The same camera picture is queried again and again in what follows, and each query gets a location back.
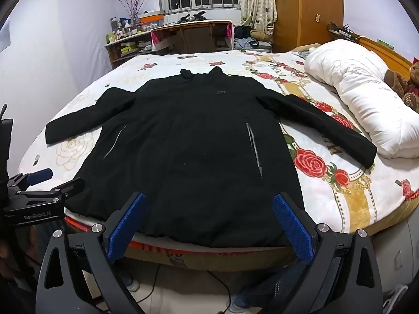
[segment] blue gripper pad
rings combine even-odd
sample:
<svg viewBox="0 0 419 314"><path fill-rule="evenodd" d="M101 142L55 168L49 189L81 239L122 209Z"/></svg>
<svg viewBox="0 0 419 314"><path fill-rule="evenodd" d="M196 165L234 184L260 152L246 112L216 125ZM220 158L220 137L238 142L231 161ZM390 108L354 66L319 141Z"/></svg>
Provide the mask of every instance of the blue gripper pad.
<svg viewBox="0 0 419 314"><path fill-rule="evenodd" d="M310 264L314 257L310 235L281 195L274 197L272 205L275 217L281 224L295 254Z"/></svg>
<svg viewBox="0 0 419 314"><path fill-rule="evenodd" d="M145 205L145 196L141 193L129 207L128 211L109 237L107 257L111 264L122 258L125 254L133 235L137 231L138 223L144 216Z"/></svg>
<svg viewBox="0 0 419 314"><path fill-rule="evenodd" d="M26 181L29 185L37 185L46 180L50 180L51 178L52 178L52 170L43 169L43 170L29 174L28 177L26 178Z"/></svg>

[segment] wooden door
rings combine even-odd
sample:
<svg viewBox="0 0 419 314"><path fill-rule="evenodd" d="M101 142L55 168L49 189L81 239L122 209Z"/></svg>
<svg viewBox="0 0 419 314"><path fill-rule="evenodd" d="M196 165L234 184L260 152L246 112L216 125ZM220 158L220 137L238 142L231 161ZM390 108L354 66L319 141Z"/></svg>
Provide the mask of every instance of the wooden door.
<svg viewBox="0 0 419 314"><path fill-rule="evenodd" d="M326 31L329 23L343 26L343 0L302 0L300 46L326 43L332 35Z"/></svg>
<svg viewBox="0 0 419 314"><path fill-rule="evenodd" d="M287 52L298 46L301 0L275 0L278 20L274 27L273 51Z"/></svg>

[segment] orange container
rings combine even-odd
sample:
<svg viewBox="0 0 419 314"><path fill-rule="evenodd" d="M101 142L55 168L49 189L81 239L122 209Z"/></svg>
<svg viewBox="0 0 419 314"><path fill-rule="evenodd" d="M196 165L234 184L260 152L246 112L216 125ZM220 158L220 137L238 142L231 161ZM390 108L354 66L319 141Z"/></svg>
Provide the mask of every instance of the orange container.
<svg viewBox="0 0 419 314"><path fill-rule="evenodd" d="M152 22L152 21L163 20L163 16L164 16L163 13L162 14L143 16L143 17L140 17L140 22L143 24L143 23L149 23L149 22Z"/></svg>

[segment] zipper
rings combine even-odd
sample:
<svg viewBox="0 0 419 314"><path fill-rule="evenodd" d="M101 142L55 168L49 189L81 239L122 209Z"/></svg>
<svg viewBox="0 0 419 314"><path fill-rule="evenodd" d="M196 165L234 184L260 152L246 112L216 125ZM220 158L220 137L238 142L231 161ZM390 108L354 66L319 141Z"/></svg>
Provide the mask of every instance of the zipper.
<svg viewBox="0 0 419 314"><path fill-rule="evenodd" d="M262 166L259 161L259 155L258 155L258 150L256 148L255 136L253 135L252 128L250 127L248 122L246 123L246 127L247 127L247 132L249 133L250 145L252 146L252 151L255 154L256 163L258 164L259 173L261 174L261 177L262 177Z"/></svg>
<svg viewBox="0 0 419 314"><path fill-rule="evenodd" d="M107 156L108 154L110 154L110 153L111 153L112 149L115 147L115 144L117 143L117 140L118 140L119 135L121 134L122 130L120 130L120 132L118 133L118 135L117 135L117 139L115 139L115 142L114 142L114 144L112 145L111 149L108 151L108 153L107 153L105 156L103 156L103 158L102 158L102 159L105 159L105 158L106 158L106 156Z"/></svg>

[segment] floor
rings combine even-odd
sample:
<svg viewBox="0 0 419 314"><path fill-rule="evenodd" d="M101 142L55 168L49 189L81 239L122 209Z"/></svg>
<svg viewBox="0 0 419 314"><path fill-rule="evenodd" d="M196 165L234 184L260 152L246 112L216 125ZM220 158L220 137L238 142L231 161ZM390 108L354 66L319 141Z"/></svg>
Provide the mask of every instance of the floor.
<svg viewBox="0 0 419 314"><path fill-rule="evenodd" d="M158 264L131 259L124 262L141 284L137 292L131 293L139 301L151 292ZM231 294L237 294L257 274L257 271L214 272ZM87 275L86 279L92 296L98 296L92 275ZM141 302L141 308L146 314L217 314L227 308L228 301L226 288L208 272L161 265L156 287L152 295ZM107 309L105 303L98 307ZM246 313L256 314L259 310L251 308Z"/></svg>

